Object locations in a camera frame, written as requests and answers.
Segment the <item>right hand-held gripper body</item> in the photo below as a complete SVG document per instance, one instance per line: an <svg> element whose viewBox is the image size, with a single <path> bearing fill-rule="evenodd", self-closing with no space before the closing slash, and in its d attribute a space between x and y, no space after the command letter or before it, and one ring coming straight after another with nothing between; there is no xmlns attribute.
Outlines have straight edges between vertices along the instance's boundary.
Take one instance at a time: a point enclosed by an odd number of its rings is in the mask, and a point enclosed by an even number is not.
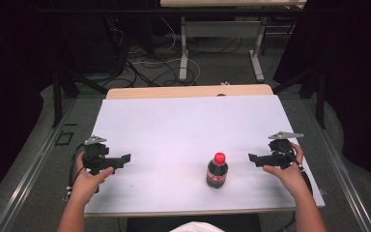
<svg viewBox="0 0 371 232"><path fill-rule="evenodd" d="M289 141L290 138L303 137L302 133L280 131L269 136L271 140L269 146L271 148L271 157L267 165L278 166L281 169L288 168L292 163L297 164L302 168L297 160L294 148Z"/></svg>

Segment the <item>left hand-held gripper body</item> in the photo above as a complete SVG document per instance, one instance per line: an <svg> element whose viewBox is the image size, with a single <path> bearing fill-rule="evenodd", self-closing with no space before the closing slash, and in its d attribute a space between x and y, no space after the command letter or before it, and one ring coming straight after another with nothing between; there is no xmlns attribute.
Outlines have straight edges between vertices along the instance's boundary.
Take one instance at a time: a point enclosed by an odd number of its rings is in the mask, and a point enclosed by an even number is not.
<svg viewBox="0 0 371 232"><path fill-rule="evenodd" d="M105 156L109 154L109 148L104 144L105 141L105 138L96 135L84 141L83 166L92 175L98 175L108 167L112 167L112 173L115 173L116 168L113 165L105 164Z"/></svg>

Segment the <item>dark cola bottle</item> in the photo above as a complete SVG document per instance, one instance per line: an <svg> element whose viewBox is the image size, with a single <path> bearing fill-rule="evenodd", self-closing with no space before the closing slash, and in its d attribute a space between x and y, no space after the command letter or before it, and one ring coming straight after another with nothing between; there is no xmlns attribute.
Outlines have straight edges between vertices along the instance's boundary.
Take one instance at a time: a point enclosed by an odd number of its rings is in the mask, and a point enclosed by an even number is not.
<svg viewBox="0 0 371 232"><path fill-rule="evenodd" d="M206 182L210 187L219 189L225 184L227 174L228 174L227 162L212 159L208 163Z"/></svg>

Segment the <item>person's right hand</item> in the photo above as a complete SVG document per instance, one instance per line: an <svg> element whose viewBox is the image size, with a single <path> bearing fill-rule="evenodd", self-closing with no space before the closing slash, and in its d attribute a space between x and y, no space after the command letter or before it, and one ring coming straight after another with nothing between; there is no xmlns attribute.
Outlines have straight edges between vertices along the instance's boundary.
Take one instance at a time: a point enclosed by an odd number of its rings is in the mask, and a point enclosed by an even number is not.
<svg viewBox="0 0 371 232"><path fill-rule="evenodd" d="M297 160L300 162L302 166L303 150L298 144L292 143L292 146L295 150ZM296 192L303 192L306 189L310 192L307 183L302 177L303 173L302 168L300 168L295 163L292 163L286 169L280 169L274 166L265 165L263 167L263 170L277 177L282 183L282 185L291 193L293 197Z"/></svg>

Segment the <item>person's left hand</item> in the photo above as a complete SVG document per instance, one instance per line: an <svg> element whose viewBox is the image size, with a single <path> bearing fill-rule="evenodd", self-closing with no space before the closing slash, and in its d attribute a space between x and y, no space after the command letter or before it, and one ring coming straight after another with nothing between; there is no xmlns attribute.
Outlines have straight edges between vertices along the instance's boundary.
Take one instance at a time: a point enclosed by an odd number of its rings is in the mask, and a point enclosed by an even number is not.
<svg viewBox="0 0 371 232"><path fill-rule="evenodd" d="M85 153L81 152L76 160L77 174L72 185L70 203L86 205L92 196L97 191L97 188L102 184L113 172L112 167L107 167L100 174L92 175L86 171L83 165L83 157Z"/></svg>

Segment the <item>white table mat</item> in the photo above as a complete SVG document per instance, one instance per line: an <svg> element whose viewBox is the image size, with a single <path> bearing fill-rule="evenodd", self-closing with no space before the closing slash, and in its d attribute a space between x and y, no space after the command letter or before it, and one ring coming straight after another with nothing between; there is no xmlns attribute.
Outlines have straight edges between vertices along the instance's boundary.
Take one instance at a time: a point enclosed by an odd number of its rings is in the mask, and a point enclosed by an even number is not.
<svg viewBox="0 0 371 232"><path fill-rule="evenodd" d="M105 100L93 133L109 154L131 154L86 207L89 216L137 217L292 210L280 181L249 160L269 153L269 136L290 131L278 97L226 96ZM221 188L206 182L208 163L223 153Z"/></svg>

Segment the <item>person's dark pants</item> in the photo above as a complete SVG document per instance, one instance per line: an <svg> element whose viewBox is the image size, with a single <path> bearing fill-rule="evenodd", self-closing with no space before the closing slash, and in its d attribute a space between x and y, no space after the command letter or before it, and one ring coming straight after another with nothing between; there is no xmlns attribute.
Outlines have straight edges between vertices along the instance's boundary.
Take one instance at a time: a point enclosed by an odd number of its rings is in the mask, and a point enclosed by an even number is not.
<svg viewBox="0 0 371 232"><path fill-rule="evenodd" d="M181 217L132 217L127 232L169 232L189 222L207 222L224 232L262 232L256 214Z"/></svg>

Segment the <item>black metal stand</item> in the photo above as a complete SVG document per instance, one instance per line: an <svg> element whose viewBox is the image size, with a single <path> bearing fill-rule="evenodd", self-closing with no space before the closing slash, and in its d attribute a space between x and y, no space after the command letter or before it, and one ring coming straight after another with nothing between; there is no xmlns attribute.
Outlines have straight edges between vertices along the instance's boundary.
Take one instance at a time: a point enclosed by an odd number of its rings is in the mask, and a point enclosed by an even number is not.
<svg viewBox="0 0 371 232"><path fill-rule="evenodd" d="M325 95L326 95L326 72L321 68L309 68L298 75L290 78L285 83L279 84L272 89L275 94L291 87L299 82L302 83L300 88L300 98L310 99L313 94L316 94L315 118L319 126L324 130L325 125Z"/></svg>
<svg viewBox="0 0 371 232"><path fill-rule="evenodd" d="M63 119L62 93L65 93L69 98L73 99L76 99L80 94L75 82L81 82L103 95L108 92L106 88L101 87L83 74L68 67L64 62L58 61L52 73L54 106L53 128L56 128Z"/></svg>

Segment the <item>person's white shirt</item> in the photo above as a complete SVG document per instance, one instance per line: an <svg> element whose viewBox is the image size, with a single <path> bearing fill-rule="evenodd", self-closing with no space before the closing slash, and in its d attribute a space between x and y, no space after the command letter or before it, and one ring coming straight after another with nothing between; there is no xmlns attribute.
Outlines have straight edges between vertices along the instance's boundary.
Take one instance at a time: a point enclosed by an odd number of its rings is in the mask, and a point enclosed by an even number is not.
<svg viewBox="0 0 371 232"><path fill-rule="evenodd" d="M192 221L180 225L169 232L225 232L224 230L207 222Z"/></svg>

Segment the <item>white desk with metal legs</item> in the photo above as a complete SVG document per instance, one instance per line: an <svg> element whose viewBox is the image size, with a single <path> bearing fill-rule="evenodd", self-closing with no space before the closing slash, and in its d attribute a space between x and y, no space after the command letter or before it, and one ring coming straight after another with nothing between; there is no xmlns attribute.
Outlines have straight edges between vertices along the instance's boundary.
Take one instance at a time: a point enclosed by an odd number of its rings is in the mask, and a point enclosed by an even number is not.
<svg viewBox="0 0 371 232"><path fill-rule="evenodd" d="M160 5L169 10L202 10L204 15L208 9L214 10L281 10L286 12L293 7L301 10L307 0L160 0ZM185 16L181 17L181 44L182 57L179 79L187 78L188 38L254 38L254 48L249 51L249 57L254 70L255 79L259 83L265 81L264 74L258 59L262 41L265 37L267 18L255 16L254 20L225 20L217 21L198 19L190 21Z"/></svg>

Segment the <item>aluminium floor rail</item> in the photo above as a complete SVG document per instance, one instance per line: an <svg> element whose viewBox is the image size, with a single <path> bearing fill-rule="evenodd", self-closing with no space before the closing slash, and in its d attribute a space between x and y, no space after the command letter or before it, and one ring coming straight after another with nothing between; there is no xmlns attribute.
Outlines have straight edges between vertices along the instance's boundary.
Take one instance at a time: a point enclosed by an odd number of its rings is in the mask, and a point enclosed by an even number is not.
<svg viewBox="0 0 371 232"><path fill-rule="evenodd" d="M51 126L47 109L0 186L0 232L55 232L64 211L72 150L78 137L72 123L76 101Z"/></svg>
<svg viewBox="0 0 371 232"><path fill-rule="evenodd" d="M342 188L345 198L347 199L361 232L371 232L371 217L367 213L365 206L361 201L345 163L340 157L338 151L334 148L332 141L328 137L328 132L323 129L317 121L315 116L315 108L312 105L311 100L303 100L302 102L307 111L308 117L313 124L313 127L316 129L322 138L325 147L328 149L328 161L333 169L340 187Z"/></svg>

